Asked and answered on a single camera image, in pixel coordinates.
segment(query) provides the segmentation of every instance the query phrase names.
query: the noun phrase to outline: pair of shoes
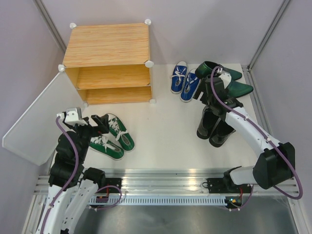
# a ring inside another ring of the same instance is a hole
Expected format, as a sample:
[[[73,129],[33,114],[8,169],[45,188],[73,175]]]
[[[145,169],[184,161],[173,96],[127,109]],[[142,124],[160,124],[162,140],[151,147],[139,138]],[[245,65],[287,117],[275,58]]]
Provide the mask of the pair of shoes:
[[[124,151],[132,151],[135,143],[125,125],[117,116],[113,114],[104,116],[108,116],[109,132],[116,138],[121,147],[108,140],[104,135],[91,138],[90,147],[95,151],[110,156],[112,159],[122,159]]]
[[[195,69],[190,70],[187,76],[186,73],[187,64],[186,62],[181,61],[175,66],[171,76],[171,92],[173,94],[181,93],[180,98],[183,102],[189,102],[192,100],[200,81],[195,75]]]
[[[212,113],[208,105],[205,106],[201,121],[197,129],[197,136],[201,139],[209,139],[209,142],[214,147],[221,147],[231,134],[235,132],[224,121],[219,121],[219,117]]]
[[[242,74],[238,71],[223,67],[220,64],[217,64],[215,62],[205,61],[202,64],[199,65],[199,67],[196,69],[195,74],[198,78],[202,80],[202,82],[205,82],[205,78],[210,78],[212,70],[219,66],[222,68],[223,71],[230,73],[232,80],[230,84],[228,85],[227,89],[229,90],[228,96],[231,98],[239,98],[244,95],[247,95],[251,93],[254,88],[250,85],[239,83],[236,80],[242,78]]]

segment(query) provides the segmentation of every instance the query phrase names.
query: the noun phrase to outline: black boot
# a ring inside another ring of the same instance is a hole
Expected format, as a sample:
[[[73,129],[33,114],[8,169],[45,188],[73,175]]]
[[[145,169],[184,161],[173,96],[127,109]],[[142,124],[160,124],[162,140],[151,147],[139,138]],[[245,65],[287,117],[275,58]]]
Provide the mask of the black boot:
[[[226,122],[220,121],[218,126],[215,128],[214,132],[211,134],[209,142],[215,147],[220,147],[234,132],[235,132],[234,128],[232,128]]]
[[[200,139],[208,139],[213,131],[213,128],[218,121],[219,117],[215,116],[209,106],[205,106],[203,110],[203,114],[201,117],[201,121],[199,123],[198,129],[197,129],[197,136]]]

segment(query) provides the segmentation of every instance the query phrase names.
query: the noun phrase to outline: blue sneaker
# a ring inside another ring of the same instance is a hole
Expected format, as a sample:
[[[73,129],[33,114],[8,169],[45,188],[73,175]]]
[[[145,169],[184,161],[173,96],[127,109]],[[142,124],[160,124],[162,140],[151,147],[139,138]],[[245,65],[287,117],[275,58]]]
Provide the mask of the blue sneaker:
[[[174,72],[171,76],[172,83],[171,83],[171,92],[173,94],[179,94],[182,91],[185,75],[187,73],[187,64],[186,62],[179,62],[174,69]]]
[[[186,81],[185,81],[185,86],[182,90],[181,93],[181,100],[183,102],[189,102],[192,100],[198,86],[199,86],[199,78],[196,77],[195,75],[195,70],[192,69],[190,72],[187,74]]]

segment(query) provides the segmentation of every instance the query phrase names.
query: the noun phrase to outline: white wall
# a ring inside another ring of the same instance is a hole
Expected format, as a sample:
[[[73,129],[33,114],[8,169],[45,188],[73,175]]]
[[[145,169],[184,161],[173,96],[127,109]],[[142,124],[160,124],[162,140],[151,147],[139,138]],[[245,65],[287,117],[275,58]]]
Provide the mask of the white wall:
[[[248,64],[282,0],[43,0],[65,43],[77,25],[152,20],[155,63]]]
[[[31,0],[1,1],[0,138],[57,74],[62,57]],[[0,147],[1,233],[21,233],[39,170]]]
[[[296,149],[303,202],[312,220],[312,2],[292,1],[253,74],[273,134]]]

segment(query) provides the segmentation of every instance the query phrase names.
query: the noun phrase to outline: shoe rack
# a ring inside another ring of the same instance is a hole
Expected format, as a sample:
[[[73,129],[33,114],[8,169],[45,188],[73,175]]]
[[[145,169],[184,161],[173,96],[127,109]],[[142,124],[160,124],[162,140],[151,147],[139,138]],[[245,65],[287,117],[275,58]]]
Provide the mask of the shoe rack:
[[[76,26],[60,71],[88,104],[152,99],[149,29],[145,23]]]

